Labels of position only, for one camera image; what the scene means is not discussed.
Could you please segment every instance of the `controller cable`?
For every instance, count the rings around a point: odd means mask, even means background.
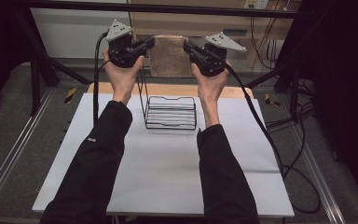
[[[98,92],[99,92],[99,81],[100,81],[100,71],[107,62],[103,63],[100,68],[98,68],[98,56],[100,53],[101,41],[107,36],[109,31],[103,33],[97,41],[97,45],[95,47],[95,57],[94,57],[94,91],[93,91],[93,117],[94,117],[94,125],[98,120]]]
[[[309,211],[309,210],[305,210],[305,209],[298,208],[297,206],[295,206],[295,205],[293,205],[293,204],[292,204],[292,206],[293,206],[296,210],[298,210],[298,211],[300,211],[300,212],[302,212],[302,213],[305,213],[305,214],[314,214],[314,213],[318,212],[319,209],[321,208],[321,204],[322,204],[321,195],[320,195],[319,191],[316,189],[315,185],[314,185],[302,172],[300,172],[297,168],[294,168],[294,167],[293,167],[294,164],[295,164],[295,163],[297,162],[297,160],[299,159],[299,156],[301,155],[301,153],[302,153],[302,151],[303,151],[303,148],[304,148],[304,145],[305,145],[305,134],[303,135],[302,144],[301,144],[301,149],[300,149],[300,151],[298,152],[298,154],[297,154],[295,160],[292,162],[292,164],[290,164],[290,166],[288,166],[288,165],[283,165],[283,164],[282,164],[281,155],[280,155],[278,149],[276,148],[276,146],[275,146],[275,144],[274,144],[272,138],[270,137],[269,132],[267,131],[267,129],[265,128],[263,122],[261,121],[260,117],[258,117],[258,115],[257,115],[257,113],[256,113],[256,111],[255,111],[255,107],[254,107],[254,105],[253,105],[253,103],[252,103],[251,97],[250,97],[250,95],[246,92],[245,86],[244,86],[243,83],[241,82],[241,80],[240,80],[240,78],[238,77],[237,73],[234,71],[234,69],[233,69],[229,64],[227,64],[226,62],[224,62],[223,60],[221,60],[221,59],[220,59],[217,55],[215,55],[214,53],[210,52],[210,51],[207,50],[207,49],[204,49],[203,51],[204,51],[207,55],[209,55],[209,56],[215,58],[218,62],[220,62],[221,64],[223,64],[223,65],[225,66],[225,68],[228,70],[228,72],[231,73],[232,76],[234,76],[235,79],[236,79],[236,80],[238,81],[238,83],[240,84],[241,89],[242,89],[242,91],[243,91],[243,93],[244,93],[244,95],[245,95],[246,102],[247,102],[247,104],[248,104],[248,106],[249,106],[249,108],[250,108],[250,110],[251,110],[253,116],[255,117],[255,120],[256,120],[257,124],[260,126],[260,129],[262,130],[263,134],[267,137],[269,143],[270,143],[271,146],[272,146],[272,149],[273,149],[274,154],[275,154],[275,158],[276,158],[276,160],[277,160],[277,162],[278,162],[278,167],[279,167],[279,169],[280,169],[280,173],[281,173],[282,179],[284,180],[284,179],[286,178],[287,174],[289,173],[289,171],[290,171],[290,170],[293,170],[293,171],[295,171],[296,173],[298,173],[299,175],[301,175],[301,176],[310,184],[310,186],[313,188],[313,190],[316,192],[316,196],[317,196],[317,198],[318,198],[318,204],[317,204],[317,207],[316,207],[315,209]],[[302,123],[302,118],[301,118],[301,117],[300,117],[300,125],[301,125],[302,131],[303,131],[303,133],[304,133],[304,124]]]

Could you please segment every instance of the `wire rack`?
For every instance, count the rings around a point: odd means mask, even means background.
[[[146,129],[195,130],[197,113],[194,98],[149,96],[145,67],[136,80]]]

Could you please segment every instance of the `hand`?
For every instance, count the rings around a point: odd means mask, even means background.
[[[105,62],[109,61],[109,53],[107,49],[103,51],[103,59]],[[144,60],[145,57],[140,56],[131,68],[120,68],[110,62],[104,66],[114,91],[114,101],[121,102],[124,105],[128,103],[131,98],[136,75],[144,64]]]
[[[199,83],[199,98],[201,106],[204,111],[206,127],[219,124],[219,115],[217,111],[217,100],[222,93],[226,83],[228,70],[225,69],[222,73],[214,77],[204,76],[196,64],[191,64],[191,72]]]

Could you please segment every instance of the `metal bracket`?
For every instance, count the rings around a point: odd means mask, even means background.
[[[110,42],[131,32],[132,32],[132,28],[130,28],[130,26],[127,26],[115,19],[112,25],[110,26],[109,33],[107,33],[106,36],[106,40],[107,42]]]
[[[239,51],[246,51],[245,47],[237,44],[237,42],[235,42],[230,37],[223,34],[223,32],[217,35],[206,36],[205,40],[221,49],[234,49]]]

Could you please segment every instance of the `black sleeve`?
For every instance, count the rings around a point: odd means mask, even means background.
[[[255,198],[222,125],[199,132],[204,215],[210,224],[259,223]]]
[[[125,105],[107,104],[80,145],[40,223],[104,223],[131,123],[132,114]]]

